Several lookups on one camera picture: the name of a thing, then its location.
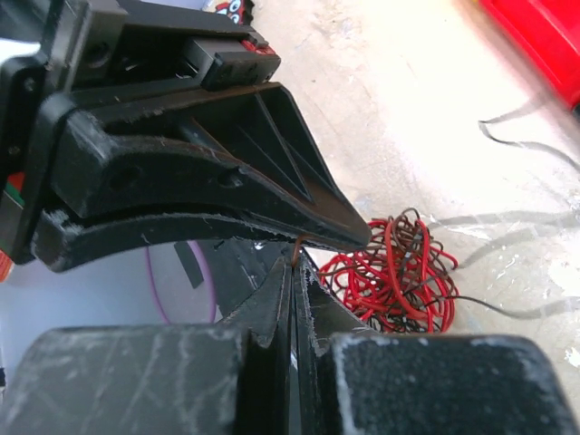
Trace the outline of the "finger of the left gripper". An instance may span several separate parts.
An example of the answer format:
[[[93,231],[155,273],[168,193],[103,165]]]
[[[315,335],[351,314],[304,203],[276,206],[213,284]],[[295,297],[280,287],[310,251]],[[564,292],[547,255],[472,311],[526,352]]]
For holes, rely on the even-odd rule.
[[[362,224],[361,247],[370,237],[279,85],[77,101],[50,186],[91,223],[209,213],[302,229]]]
[[[64,272],[106,256],[140,247],[194,239],[248,239],[292,242],[303,237],[315,247],[354,250],[363,245],[363,225],[313,229],[224,214],[161,213],[91,223],[62,209],[41,213],[34,231],[34,257]]]

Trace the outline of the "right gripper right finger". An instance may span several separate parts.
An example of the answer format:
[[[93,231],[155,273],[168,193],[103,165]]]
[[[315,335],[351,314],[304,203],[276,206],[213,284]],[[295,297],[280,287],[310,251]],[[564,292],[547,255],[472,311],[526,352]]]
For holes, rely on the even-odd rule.
[[[507,334],[381,334],[295,272],[303,434],[576,434],[542,350]]]

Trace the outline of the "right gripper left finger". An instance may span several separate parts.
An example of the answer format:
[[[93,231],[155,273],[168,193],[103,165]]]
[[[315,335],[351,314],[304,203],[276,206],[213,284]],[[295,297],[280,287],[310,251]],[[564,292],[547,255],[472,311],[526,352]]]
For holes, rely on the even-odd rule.
[[[59,328],[24,354],[4,434],[285,434],[290,265],[216,324]]]

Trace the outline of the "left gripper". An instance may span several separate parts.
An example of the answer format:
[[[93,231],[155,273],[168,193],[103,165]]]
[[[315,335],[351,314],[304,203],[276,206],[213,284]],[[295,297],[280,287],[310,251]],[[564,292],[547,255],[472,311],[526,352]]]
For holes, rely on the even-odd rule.
[[[1,64],[1,250],[17,265],[38,260],[42,212],[75,218],[50,175],[77,101],[277,85],[281,63],[248,25],[142,1],[4,1],[1,37],[34,47]]]

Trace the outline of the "red plastic bin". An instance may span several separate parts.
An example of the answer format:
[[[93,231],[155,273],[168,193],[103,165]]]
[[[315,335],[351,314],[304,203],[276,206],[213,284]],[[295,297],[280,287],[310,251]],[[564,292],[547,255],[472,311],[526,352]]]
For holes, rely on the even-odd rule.
[[[569,109],[579,106],[579,3],[574,0],[481,1]]]

